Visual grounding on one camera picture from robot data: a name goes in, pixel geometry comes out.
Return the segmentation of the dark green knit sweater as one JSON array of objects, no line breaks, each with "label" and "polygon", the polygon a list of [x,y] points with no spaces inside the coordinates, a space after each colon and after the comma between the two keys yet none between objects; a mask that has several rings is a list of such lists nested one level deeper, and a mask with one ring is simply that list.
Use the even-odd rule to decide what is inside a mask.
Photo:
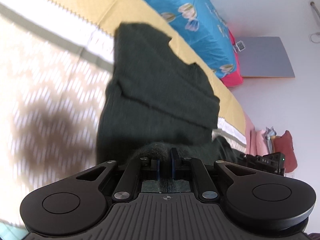
[{"label": "dark green knit sweater", "polygon": [[195,63],[169,47],[170,37],[142,23],[122,23],[114,37],[114,71],[97,133],[97,163],[148,157],[168,161],[171,148],[207,165],[236,163],[217,129],[220,100]]}]

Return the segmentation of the pink folded clothes stack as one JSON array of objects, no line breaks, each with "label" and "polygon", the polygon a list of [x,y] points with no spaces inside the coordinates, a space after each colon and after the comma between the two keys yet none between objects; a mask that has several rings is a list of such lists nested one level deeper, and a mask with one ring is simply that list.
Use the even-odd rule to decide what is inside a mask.
[{"label": "pink folded clothes stack", "polygon": [[247,114],[246,120],[246,153],[256,156],[263,156],[274,153],[274,145],[272,139],[277,135],[273,127],[266,130],[255,130],[255,126],[251,122]]}]

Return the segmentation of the small white digital clock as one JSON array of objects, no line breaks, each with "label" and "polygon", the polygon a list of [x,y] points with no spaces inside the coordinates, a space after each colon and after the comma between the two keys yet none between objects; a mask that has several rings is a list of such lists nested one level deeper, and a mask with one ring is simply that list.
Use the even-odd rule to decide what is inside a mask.
[{"label": "small white digital clock", "polygon": [[238,42],[236,42],[235,45],[234,45],[234,50],[235,50],[237,53],[245,50],[245,48],[246,48],[246,47],[245,47],[245,44],[244,44],[244,42],[242,42],[242,41],[238,41]]}]

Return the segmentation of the yellow and white patterned bedspread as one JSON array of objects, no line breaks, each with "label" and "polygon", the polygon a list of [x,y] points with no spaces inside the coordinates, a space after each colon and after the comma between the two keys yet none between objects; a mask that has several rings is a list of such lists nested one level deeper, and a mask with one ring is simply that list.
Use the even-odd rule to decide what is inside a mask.
[{"label": "yellow and white patterned bedspread", "polygon": [[220,99],[217,129],[245,151],[242,107],[195,51],[143,0],[1,0],[1,221],[22,227],[34,189],[95,165],[95,140],[121,22],[171,37]]}]

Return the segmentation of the blue floral quilt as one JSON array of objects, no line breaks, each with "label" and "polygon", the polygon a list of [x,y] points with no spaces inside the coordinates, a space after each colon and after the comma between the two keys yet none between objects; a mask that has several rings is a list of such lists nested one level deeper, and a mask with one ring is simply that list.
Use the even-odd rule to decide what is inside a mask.
[{"label": "blue floral quilt", "polygon": [[144,0],[157,11],[219,78],[230,63],[228,26],[210,0]]}]

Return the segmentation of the grey board against wall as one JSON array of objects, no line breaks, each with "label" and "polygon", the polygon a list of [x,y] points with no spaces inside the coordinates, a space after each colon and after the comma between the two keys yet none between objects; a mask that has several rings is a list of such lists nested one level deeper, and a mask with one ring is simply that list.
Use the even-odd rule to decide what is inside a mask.
[{"label": "grey board against wall", "polygon": [[279,37],[237,37],[242,77],[294,78],[290,59]]}]

